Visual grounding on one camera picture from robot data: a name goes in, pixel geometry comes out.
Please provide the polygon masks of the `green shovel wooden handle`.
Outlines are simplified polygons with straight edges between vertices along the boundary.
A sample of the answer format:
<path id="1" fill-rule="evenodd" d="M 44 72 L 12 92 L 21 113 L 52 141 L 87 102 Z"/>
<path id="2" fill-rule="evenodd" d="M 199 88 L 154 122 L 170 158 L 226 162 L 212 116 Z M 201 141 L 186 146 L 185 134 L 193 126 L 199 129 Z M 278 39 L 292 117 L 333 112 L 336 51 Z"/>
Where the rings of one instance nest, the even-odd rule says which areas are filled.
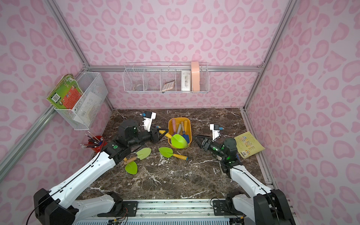
<path id="1" fill-rule="evenodd" d="M 128 165 L 131 162 L 136 161 L 137 159 L 143 160 L 143 159 L 147 158 L 151 154 L 151 152 L 152 152 L 151 148 L 143 148 L 136 153 L 136 157 L 132 157 L 132 158 L 124 161 L 124 165 Z"/>

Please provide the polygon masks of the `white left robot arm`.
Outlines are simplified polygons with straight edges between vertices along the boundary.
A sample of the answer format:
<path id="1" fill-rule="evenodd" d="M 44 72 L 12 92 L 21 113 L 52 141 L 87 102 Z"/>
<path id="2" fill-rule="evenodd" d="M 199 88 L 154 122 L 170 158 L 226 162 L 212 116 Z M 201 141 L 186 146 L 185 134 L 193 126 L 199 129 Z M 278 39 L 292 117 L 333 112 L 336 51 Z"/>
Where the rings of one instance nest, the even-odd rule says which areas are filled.
<path id="1" fill-rule="evenodd" d="M 136 120 L 124 120 L 117 136 L 90 162 L 50 190 L 42 188 L 34 194 L 35 217 L 42 225 L 72 225 L 91 216 L 125 216 L 129 211 L 115 192 L 84 201 L 77 201 L 77 198 L 101 175 L 123 162 L 133 147 L 157 143 L 167 134 L 168 129 L 158 126 L 139 131 Z"/>

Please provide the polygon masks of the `green shovel blue-tipped handle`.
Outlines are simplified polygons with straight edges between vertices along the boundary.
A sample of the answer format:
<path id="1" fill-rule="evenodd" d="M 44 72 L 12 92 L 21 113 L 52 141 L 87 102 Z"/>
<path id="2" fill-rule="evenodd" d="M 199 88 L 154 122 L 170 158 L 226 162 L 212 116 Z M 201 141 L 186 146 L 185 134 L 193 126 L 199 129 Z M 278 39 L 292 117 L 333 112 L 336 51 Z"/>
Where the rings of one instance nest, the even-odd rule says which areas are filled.
<path id="1" fill-rule="evenodd" d="M 158 150 L 159 150 L 160 154 L 165 158 L 176 157 L 176 158 L 179 158 L 179 159 L 182 159 L 182 160 L 185 160 L 185 161 L 188 160 L 187 156 L 174 154 L 174 152 L 173 152 L 173 150 L 171 148 L 160 147 Z"/>

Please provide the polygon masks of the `light blue shovel white handle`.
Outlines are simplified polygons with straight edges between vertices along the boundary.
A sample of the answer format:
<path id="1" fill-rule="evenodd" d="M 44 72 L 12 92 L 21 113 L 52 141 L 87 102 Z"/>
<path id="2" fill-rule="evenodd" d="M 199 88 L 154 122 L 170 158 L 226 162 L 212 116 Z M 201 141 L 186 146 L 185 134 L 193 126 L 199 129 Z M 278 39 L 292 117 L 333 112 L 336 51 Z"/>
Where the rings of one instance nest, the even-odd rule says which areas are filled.
<path id="1" fill-rule="evenodd" d="M 180 123 L 177 129 L 177 134 L 181 135 L 182 134 L 182 124 Z"/>

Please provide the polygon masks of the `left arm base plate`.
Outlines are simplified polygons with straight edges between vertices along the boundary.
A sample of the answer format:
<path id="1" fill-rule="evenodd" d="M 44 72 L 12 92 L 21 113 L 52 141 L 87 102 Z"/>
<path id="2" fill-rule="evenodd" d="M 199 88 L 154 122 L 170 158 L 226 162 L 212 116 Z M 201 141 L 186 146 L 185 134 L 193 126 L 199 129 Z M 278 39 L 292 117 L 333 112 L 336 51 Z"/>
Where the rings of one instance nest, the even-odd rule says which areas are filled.
<path id="1" fill-rule="evenodd" d="M 116 202 L 114 207 L 108 213 L 100 213 L 97 217 L 135 217 L 138 209 L 138 201 Z"/>

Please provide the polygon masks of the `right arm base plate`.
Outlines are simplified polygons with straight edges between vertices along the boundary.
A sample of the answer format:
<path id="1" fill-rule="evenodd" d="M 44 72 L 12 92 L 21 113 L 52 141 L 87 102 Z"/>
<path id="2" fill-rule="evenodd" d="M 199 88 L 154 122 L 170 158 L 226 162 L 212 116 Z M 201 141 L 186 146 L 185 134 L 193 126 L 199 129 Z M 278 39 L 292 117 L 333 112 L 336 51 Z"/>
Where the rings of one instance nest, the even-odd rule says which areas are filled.
<path id="1" fill-rule="evenodd" d="M 212 200 L 211 206 L 213 207 L 213 212 L 215 216 L 239 216 L 240 212 L 234 211 L 228 208 L 225 200 Z"/>

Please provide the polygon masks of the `blue shovel wooden handle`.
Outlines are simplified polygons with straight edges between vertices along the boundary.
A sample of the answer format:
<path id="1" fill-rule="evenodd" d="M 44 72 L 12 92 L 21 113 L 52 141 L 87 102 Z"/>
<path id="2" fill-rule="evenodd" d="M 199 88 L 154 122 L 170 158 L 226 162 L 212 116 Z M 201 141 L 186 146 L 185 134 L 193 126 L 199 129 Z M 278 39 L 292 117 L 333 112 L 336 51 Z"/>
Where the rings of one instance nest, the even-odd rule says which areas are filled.
<path id="1" fill-rule="evenodd" d="M 186 134 L 186 125 L 187 125 L 187 121 L 182 121 L 181 122 L 182 136 L 184 137 L 186 142 L 189 144 L 190 143 L 190 138 L 189 138 L 189 135 Z"/>

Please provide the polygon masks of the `green shovel yellow handle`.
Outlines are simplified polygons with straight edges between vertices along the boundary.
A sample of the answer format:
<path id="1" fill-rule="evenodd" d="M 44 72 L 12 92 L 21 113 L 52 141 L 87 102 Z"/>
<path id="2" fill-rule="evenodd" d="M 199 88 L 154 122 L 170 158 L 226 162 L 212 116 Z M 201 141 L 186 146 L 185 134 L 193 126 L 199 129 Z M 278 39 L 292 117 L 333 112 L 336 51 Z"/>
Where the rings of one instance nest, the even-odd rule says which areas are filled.
<path id="1" fill-rule="evenodd" d="M 186 142 L 186 140 L 184 139 L 183 136 L 179 135 L 179 134 L 175 134 L 174 136 L 169 134 L 170 141 L 171 141 L 171 145 L 174 148 L 177 149 L 185 149 L 188 147 L 188 143 Z"/>

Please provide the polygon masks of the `purple shovel pink handle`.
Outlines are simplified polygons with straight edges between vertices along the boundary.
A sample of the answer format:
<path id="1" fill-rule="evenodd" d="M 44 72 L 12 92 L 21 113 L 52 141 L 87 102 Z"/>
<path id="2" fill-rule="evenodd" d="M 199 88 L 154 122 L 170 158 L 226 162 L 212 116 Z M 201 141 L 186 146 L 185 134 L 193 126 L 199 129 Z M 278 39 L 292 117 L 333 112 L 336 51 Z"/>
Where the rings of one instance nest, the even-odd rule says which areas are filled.
<path id="1" fill-rule="evenodd" d="M 177 134 L 177 127 L 176 127 L 176 119 L 173 118 L 172 119 L 172 131 L 173 131 L 173 134 Z"/>

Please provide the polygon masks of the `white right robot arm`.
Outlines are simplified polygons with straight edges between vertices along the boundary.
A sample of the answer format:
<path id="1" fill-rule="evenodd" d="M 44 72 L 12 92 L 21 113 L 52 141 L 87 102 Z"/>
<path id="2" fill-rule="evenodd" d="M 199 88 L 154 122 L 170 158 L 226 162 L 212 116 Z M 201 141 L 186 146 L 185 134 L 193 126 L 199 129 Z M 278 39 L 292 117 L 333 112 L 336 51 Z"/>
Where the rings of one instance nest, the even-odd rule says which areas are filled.
<path id="1" fill-rule="evenodd" d="M 222 171 L 238 183 L 245 194 L 228 194 L 227 208 L 230 213 L 243 213 L 256 225 L 295 225 L 285 194 L 279 189 L 271 189 L 254 177 L 237 157 L 237 143 L 226 138 L 218 143 L 210 136 L 194 136 L 193 140 L 204 151 L 221 157 Z"/>

